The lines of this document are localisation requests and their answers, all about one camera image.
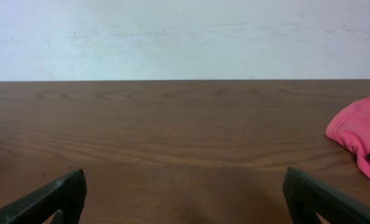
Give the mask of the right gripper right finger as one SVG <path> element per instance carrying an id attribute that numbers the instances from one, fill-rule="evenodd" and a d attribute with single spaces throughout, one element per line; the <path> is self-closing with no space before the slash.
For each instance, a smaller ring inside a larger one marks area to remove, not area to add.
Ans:
<path id="1" fill-rule="evenodd" d="M 282 186 L 292 221 L 296 224 L 370 224 L 370 207 L 326 185 L 306 172 L 289 167 Z"/>

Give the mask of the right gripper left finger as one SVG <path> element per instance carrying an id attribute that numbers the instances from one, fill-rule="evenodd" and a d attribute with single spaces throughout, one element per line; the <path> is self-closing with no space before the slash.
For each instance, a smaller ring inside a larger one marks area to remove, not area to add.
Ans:
<path id="1" fill-rule="evenodd" d="M 0 208 L 0 223 L 52 223 L 80 221 L 87 185 L 83 170 L 73 170 L 26 196 Z"/>

